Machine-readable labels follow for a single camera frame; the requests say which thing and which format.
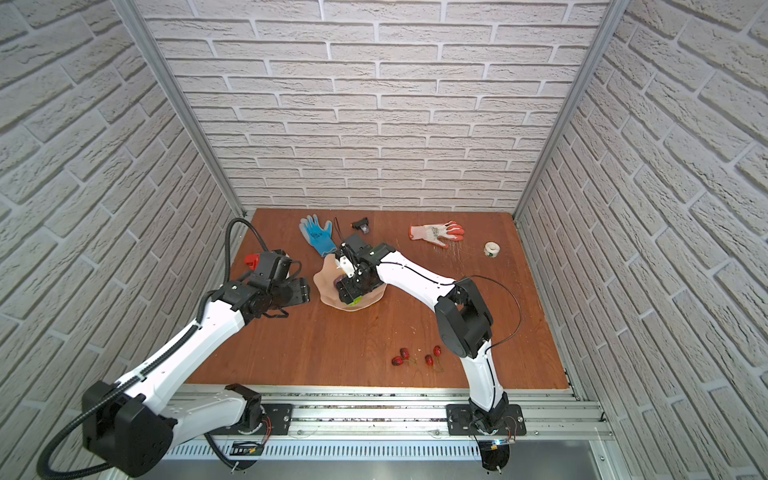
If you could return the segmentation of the pink wavy fruit bowl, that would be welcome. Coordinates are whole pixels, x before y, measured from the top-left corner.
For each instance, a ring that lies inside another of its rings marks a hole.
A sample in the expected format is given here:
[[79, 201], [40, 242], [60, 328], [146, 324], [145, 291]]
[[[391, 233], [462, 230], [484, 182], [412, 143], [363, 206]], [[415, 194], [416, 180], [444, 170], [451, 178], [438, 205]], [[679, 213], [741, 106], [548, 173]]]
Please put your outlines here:
[[324, 257], [322, 268], [313, 277], [313, 282], [319, 292], [320, 300], [325, 305], [337, 310], [345, 312], [363, 310], [380, 301], [386, 292], [387, 286], [380, 285], [372, 292], [364, 294], [362, 296], [363, 300], [360, 302], [360, 304], [349, 307], [340, 299], [337, 286], [335, 287], [333, 285], [334, 280], [341, 275], [344, 275], [344, 272], [337, 268], [335, 256], [333, 254], [329, 254]]

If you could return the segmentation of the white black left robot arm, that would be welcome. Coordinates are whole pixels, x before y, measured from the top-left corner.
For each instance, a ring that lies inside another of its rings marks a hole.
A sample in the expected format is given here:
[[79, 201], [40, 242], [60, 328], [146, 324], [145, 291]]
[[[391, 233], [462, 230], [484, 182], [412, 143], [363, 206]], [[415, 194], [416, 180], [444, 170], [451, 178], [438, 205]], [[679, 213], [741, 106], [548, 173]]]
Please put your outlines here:
[[[309, 302], [310, 289], [301, 263], [282, 250], [264, 248], [238, 279], [224, 277], [220, 287], [205, 292], [192, 321], [155, 354], [108, 384], [94, 383], [82, 396], [82, 412], [43, 448], [36, 471], [42, 479], [79, 479], [117, 468], [138, 477], [151, 470], [179, 444], [204, 436], [219, 460], [232, 470], [248, 463], [231, 461], [215, 443], [213, 431], [272, 433], [272, 421], [261, 395], [241, 384], [172, 408], [170, 400], [191, 374], [219, 346], [252, 320], [285, 318], [287, 308]], [[102, 463], [79, 470], [57, 471], [52, 458], [76, 429], [84, 447]]]

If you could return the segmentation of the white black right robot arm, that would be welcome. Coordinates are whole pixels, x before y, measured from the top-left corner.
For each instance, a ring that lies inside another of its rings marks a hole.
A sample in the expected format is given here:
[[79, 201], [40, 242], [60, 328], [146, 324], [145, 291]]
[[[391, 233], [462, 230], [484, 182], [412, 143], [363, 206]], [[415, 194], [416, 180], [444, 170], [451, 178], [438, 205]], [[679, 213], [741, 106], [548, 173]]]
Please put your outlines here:
[[426, 305], [436, 317], [442, 343], [460, 358], [469, 385], [469, 411], [472, 425], [485, 435], [505, 427], [512, 437], [522, 433], [520, 414], [506, 413], [508, 395], [498, 378], [492, 349], [514, 338], [523, 324], [518, 307], [518, 323], [511, 334], [492, 339], [493, 316], [471, 275], [459, 280], [440, 276], [407, 259], [394, 247], [367, 244], [352, 235], [332, 253], [341, 269], [334, 281], [340, 300], [350, 305], [374, 288], [392, 285]]

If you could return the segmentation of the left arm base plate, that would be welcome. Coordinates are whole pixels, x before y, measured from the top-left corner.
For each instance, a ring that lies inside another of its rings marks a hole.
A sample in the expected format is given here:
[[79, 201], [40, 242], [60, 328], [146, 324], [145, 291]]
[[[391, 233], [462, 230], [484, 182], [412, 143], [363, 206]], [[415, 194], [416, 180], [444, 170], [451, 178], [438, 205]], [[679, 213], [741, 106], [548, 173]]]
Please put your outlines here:
[[268, 403], [246, 406], [234, 428], [241, 434], [286, 436], [289, 432], [293, 406], [287, 403]]

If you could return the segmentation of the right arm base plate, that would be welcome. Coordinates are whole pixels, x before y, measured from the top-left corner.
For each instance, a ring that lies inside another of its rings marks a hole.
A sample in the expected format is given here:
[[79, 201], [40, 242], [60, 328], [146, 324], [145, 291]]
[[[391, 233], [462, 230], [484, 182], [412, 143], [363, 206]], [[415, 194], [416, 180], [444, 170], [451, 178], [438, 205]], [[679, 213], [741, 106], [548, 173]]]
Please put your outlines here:
[[491, 412], [485, 412], [471, 402], [446, 406], [446, 420], [450, 436], [525, 436], [527, 427], [518, 404], [501, 403]]

